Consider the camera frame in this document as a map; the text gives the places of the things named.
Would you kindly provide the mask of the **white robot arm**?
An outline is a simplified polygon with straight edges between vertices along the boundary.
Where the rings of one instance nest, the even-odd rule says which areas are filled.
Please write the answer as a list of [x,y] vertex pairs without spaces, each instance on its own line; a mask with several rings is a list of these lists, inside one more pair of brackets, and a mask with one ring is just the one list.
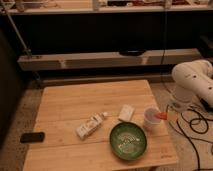
[[172,69],[172,78],[175,87],[170,106],[174,110],[186,111],[194,96],[213,109],[213,65],[208,60],[179,63]]

